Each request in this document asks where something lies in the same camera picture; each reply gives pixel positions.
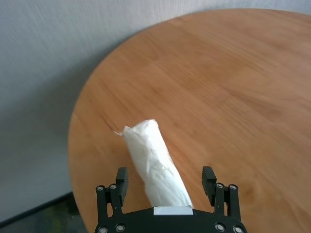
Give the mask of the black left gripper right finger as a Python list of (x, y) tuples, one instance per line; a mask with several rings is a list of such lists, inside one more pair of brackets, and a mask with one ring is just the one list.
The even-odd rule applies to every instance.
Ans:
[(225, 186), (217, 182), (215, 173), (210, 166), (202, 169), (202, 186), (210, 205), (214, 207), (214, 213), (225, 215), (225, 204), (227, 216), (241, 220), (238, 187), (235, 184)]

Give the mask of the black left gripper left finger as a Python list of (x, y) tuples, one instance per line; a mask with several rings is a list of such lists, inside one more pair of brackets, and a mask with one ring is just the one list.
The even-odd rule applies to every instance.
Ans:
[(103, 185), (96, 187), (98, 219), (108, 218), (107, 205), (109, 203), (112, 207), (112, 216), (122, 215), (122, 207), (129, 185), (128, 177), (128, 169), (119, 167), (113, 184), (110, 184), (109, 187)]

